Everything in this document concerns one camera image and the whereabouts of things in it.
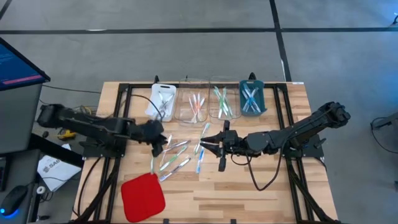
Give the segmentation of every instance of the clear plastic container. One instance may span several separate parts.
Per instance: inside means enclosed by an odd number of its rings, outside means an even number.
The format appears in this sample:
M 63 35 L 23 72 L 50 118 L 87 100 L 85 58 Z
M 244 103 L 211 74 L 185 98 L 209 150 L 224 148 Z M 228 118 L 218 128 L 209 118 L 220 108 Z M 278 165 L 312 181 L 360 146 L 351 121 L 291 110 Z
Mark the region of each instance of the clear plastic container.
M 203 124 L 208 110 L 207 80 L 184 78 L 177 89 L 174 118 L 188 124 Z
M 210 78 L 208 112 L 212 118 L 222 121 L 236 119 L 241 116 L 239 80 L 223 76 Z

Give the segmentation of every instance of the computer keyboard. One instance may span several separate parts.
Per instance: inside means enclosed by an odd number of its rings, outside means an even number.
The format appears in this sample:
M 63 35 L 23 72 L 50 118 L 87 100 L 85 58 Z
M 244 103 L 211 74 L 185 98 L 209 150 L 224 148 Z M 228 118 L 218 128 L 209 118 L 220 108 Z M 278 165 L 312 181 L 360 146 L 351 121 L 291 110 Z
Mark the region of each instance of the computer keyboard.
M 0 192 L 6 190 L 8 168 L 9 160 L 7 160 L 7 157 L 0 157 Z

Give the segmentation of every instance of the red silicone pad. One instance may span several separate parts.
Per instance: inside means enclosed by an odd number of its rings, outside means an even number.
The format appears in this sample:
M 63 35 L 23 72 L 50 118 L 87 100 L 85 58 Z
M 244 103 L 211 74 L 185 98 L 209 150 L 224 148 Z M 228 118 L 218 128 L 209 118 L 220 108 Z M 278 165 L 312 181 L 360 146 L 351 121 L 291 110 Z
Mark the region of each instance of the red silicone pad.
M 141 222 L 162 212 L 166 206 L 156 174 L 144 174 L 121 187 L 124 214 L 129 222 Z

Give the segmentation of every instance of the white paper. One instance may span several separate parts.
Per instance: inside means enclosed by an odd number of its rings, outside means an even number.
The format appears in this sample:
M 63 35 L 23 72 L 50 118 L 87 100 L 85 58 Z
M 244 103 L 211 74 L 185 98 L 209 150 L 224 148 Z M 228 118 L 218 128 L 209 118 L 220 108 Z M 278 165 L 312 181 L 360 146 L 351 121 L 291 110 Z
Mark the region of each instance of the white paper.
M 62 147 L 71 150 L 69 144 L 64 144 Z M 44 156 L 37 166 L 37 172 L 42 178 L 54 177 L 60 180 L 68 180 L 75 174 L 81 171 L 81 168 L 62 162 L 59 159 Z M 60 181 L 51 178 L 44 178 L 43 181 L 47 187 L 52 191 L 58 190 L 66 181 Z

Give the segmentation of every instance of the white plastic container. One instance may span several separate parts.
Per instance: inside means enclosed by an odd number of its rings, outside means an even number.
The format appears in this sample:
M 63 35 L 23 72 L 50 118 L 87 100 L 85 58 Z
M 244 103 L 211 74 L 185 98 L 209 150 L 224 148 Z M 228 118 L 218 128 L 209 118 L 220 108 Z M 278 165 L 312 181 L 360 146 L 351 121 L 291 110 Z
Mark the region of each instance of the white plastic container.
M 167 122 L 171 121 L 172 119 L 174 102 L 176 99 L 176 92 L 177 89 L 173 85 L 158 84 L 158 83 L 152 85 L 152 94 L 150 95 L 150 100 L 154 102 L 156 107 L 163 114 L 162 121 Z M 170 101 L 163 108 L 161 108 L 163 105 L 163 101 L 160 97 L 160 94 L 162 95 L 164 101 L 170 98 Z M 152 103 L 148 103 L 148 108 L 145 110 L 145 114 L 151 116 L 153 119 L 160 120 L 159 113 L 154 108 Z

